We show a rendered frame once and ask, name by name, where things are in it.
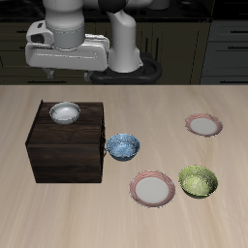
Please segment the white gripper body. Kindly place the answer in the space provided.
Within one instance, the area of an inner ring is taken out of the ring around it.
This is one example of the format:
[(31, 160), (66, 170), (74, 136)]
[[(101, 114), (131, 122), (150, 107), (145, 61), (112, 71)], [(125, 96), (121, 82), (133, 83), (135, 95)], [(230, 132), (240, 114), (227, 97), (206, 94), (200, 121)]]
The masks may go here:
[(84, 43), (74, 48), (58, 48), (53, 37), (43, 34), (26, 37), (26, 63), (30, 67), (83, 71), (104, 71), (108, 67), (109, 39), (86, 34)]

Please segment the white bowl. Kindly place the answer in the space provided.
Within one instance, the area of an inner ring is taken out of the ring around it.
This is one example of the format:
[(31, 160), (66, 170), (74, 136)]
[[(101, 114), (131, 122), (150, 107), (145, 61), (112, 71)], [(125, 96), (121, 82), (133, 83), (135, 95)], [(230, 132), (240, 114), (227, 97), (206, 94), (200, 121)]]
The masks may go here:
[(54, 105), (49, 115), (53, 122), (59, 125), (70, 125), (75, 123), (80, 116), (80, 108), (77, 104), (63, 102)]

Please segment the blue speckled bowl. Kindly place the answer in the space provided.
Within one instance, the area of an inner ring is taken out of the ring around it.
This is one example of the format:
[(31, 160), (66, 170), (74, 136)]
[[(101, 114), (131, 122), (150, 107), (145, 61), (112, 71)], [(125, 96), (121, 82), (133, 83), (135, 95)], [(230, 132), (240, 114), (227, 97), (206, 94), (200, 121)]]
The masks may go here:
[(133, 135), (117, 134), (107, 140), (106, 150), (113, 159), (126, 162), (140, 151), (140, 142)]

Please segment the red-rimmed white plate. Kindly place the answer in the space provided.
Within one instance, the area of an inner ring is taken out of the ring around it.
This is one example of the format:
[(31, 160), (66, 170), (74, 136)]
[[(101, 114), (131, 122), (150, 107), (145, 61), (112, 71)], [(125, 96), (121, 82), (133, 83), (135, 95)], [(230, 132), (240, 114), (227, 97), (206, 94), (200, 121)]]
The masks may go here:
[(194, 113), (185, 119), (185, 127), (202, 137), (214, 137), (222, 132), (222, 121), (208, 113)]
[(129, 194), (139, 205), (148, 208), (163, 207), (175, 196), (175, 185), (157, 170), (139, 172), (129, 183)]

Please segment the green speckled bowl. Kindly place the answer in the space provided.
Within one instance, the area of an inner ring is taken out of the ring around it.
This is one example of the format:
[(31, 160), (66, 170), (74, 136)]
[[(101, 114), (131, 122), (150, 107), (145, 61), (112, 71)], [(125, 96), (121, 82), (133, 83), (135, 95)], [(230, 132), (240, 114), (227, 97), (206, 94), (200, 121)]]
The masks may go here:
[(218, 188), (219, 182), (215, 173), (202, 166), (188, 166), (178, 174), (182, 190), (196, 199), (207, 198)]

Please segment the dark wooden cabinet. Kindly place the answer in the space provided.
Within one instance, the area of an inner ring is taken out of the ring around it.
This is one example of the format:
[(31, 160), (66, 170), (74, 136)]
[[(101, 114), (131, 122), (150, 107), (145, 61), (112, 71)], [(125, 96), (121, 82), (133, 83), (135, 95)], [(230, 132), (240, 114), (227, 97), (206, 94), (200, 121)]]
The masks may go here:
[(77, 102), (79, 119), (55, 124), (41, 101), (25, 142), (37, 183), (101, 183), (105, 156), (103, 103)]

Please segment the dark kitchen cupboards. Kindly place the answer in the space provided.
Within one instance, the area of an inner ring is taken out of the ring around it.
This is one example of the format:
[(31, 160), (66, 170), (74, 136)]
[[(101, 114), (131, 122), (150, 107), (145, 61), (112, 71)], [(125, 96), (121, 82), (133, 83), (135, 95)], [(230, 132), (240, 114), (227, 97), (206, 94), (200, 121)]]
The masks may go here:
[[(136, 24), (136, 46), (162, 67), (155, 84), (197, 84), (210, 28), (210, 15), (202, 0), (153, 0), (142, 8), (125, 8)], [(84, 32), (112, 38), (106, 12), (84, 7)], [(83, 70), (56, 69), (54, 79), (25, 59), (26, 34), (32, 23), (46, 18), (43, 0), (0, 0), (0, 84), (93, 84)]]

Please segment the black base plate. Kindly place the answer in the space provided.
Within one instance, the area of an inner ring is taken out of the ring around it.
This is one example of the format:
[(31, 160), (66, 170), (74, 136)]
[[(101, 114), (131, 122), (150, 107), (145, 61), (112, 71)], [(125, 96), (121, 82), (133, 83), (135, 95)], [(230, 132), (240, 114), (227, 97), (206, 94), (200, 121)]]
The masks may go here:
[(141, 67), (131, 73), (117, 73), (110, 68), (94, 71), (90, 79), (95, 85), (153, 85), (162, 75), (161, 65), (148, 52), (142, 52)]

